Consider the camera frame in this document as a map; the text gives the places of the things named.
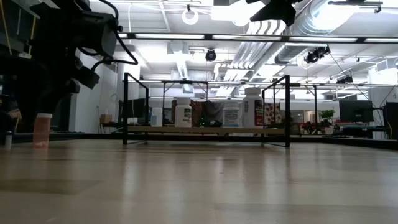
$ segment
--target box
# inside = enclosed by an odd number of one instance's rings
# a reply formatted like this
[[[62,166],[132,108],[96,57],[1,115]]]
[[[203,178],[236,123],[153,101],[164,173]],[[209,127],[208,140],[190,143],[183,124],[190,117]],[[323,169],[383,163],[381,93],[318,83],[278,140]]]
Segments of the box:
[[[99,119],[101,124],[108,124],[112,122],[112,115],[111,114],[101,114],[101,118]]]

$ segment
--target computer monitor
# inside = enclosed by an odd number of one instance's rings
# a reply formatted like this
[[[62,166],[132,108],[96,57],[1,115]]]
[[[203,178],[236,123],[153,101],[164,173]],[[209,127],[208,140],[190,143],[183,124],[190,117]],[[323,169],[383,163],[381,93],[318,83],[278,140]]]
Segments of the computer monitor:
[[[142,118],[145,111],[145,99],[129,100],[127,102],[127,117]]]
[[[373,104],[369,100],[340,100],[341,122],[372,122]]]

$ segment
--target ceiling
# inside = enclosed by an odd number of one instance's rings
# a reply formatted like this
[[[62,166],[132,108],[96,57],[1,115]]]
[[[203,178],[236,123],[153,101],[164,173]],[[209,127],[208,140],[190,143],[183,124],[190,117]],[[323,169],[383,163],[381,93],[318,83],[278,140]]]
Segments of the ceiling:
[[[295,5],[297,12],[304,8],[309,0],[304,0]],[[213,1],[202,1],[202,6],[191,7],[198,9],[199,20],[194,25],[188,25],[182,21],[184,5],[164,4],[131,4],[114,3],[119,10],[119,23],[125,32],[173,32],[173,33],[211,33],[211,34],[245,34],[249,26],[236,26],[231,21],[211,20],[211,6]],[[107,5],[98,1],[91,1],[94,11],[113,13]],[[331,35],[338,36],[397,36],[398,35],[398,9],[386,9],[379,14],[373,13],[373,9],[363,9],[354,13],[344,24],[335,29]],[[159,76],[159,74],[170,74],[171,70],[177,69],[177,64],[167,58],[168,40],[125,40],[126,44],[136,47],[136,52],[141,55],[141,75],[148,79]],[[234,56],[239,52],[240,42],[206,42],[188,41],[189,48],[193,53],[192,59],[186,61],[188,70],[213,71],[217,63],[231,63]],[[217,53],[216,62],[206,62],[205,52],[208,48],[214,48]],[[306,69],[302,65],[302,58],[297,57],[292,64],[281,70],[285,74],[298,77],[296,80],[315,80],[316,82],[327,82],[331,76],[339,74],[341,69],[353,68],[354,82],[366,81],[368,68],[374,63],[383,60],[383,57],[398,56],[398,45],[362,45],[362,44],[331,44],[331,54],[339,63],[330,57],[321,59]]]

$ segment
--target potted plant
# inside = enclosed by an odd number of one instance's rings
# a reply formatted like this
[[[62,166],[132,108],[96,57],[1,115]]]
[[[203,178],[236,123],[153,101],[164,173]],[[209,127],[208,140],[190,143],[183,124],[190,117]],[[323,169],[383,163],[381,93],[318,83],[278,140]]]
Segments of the potted plant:
[[[323,110],[320,112],[321,118],[324,119],[321,122],[321,126],[325,127],[325,134],[332,135],[333,134],[333,126],[332,126],[332,117],[335,115],[334,110]]]

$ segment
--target wooden floor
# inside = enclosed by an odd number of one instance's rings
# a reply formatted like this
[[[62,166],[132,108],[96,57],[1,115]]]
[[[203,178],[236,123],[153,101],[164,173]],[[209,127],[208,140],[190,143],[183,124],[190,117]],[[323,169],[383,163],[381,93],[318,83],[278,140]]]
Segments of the wooden floor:
[[[397,223],[398,153],[327,144],[51,142],[0,152],[0,223]]]

